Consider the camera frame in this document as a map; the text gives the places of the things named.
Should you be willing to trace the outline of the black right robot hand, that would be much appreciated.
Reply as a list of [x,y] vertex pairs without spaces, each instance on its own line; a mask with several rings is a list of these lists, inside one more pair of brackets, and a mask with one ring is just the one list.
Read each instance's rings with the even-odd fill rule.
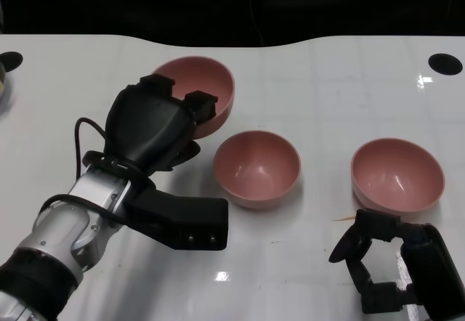
[[[411,277],[406,289],[394,282],[374,283],[362,263],[373,240],[403,240],[400,255]],[[398,312],[405,305],[423,306],[431,320],[464,316],[464,284],[439,231],[431,224],[403,222],[399,216],[359,210],[329,261],[345,261],[365,314]]]

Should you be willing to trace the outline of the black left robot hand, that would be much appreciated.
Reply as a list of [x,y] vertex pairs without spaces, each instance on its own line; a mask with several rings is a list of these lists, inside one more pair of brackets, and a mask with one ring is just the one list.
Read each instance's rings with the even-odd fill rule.
[[216,116],[218,97],[195,91],[177,99],[174,85],[151,74],[122,90],[105,122],[105,153],[148,176],[194,158],[201,151],[194,134]]

